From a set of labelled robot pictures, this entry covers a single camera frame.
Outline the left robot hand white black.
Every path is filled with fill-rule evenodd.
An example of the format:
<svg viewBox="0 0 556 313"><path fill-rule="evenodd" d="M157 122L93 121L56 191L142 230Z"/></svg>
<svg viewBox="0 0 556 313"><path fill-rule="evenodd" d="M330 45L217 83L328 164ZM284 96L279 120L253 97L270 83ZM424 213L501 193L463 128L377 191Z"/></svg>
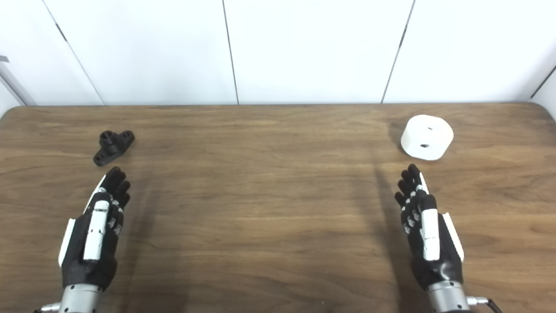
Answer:
<svg viewBox="0 0 556 313"><path fill-rule="evenodd" d="M130 187L126 173L114 166L99 181L82 214L68 220L58 254L63 288L88 284L105 291L110 286Z"/></svg>

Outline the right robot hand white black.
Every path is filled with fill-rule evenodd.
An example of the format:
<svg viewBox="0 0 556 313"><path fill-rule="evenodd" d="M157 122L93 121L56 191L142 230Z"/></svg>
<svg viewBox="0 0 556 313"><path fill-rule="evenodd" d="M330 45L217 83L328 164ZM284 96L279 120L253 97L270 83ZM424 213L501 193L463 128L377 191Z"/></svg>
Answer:
<svg viewBox="0 0 556 313"><path fill-rule="evenodd" d="M464 250L449 213L441 214L423 173L413 163L401 173L394 198L406 233L411 271L426 289L443 281L463 283Z"/></svg>

